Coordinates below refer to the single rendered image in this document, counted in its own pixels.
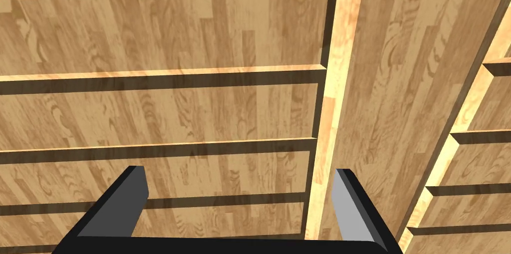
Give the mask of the light wooden bookshelf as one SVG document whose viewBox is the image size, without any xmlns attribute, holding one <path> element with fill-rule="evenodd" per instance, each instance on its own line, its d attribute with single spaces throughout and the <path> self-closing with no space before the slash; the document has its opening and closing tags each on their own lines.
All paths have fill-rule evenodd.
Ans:
<svg viewBox="0 0 511 254">
<path fill-rule="evenodd" d="M 0 254 L 49 254 L 129 165 L 134 236 L 398 237 L 511 0 L 0 0 Z"/>
<path fill-rule="evenodd" d="M 404 254 L 511 254 L 511 3 L 399 245 Z"/>
</svg>

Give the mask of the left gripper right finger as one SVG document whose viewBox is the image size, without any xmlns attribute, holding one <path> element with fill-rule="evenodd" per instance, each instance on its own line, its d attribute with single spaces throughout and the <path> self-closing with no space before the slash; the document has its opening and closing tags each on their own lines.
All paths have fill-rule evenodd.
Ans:
<svg viewBox="0 0 511 254">
<path fill-rule="evenodd" d="M 355 174 L 336 169 L 332 202 L 342 252 L 398 252 L 400 247 Z"/>
</svg>

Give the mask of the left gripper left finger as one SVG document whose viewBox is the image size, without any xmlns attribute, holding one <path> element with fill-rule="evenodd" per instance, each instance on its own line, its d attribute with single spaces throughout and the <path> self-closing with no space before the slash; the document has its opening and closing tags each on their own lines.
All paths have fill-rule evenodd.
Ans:
<svg viewBox="0 0 511 254">
<path fill-rule="evenodd" d="M 69 237 L 130 237 L 149 195 L 143 166 L 129 166 L 69 231 Z"/>
</svg>

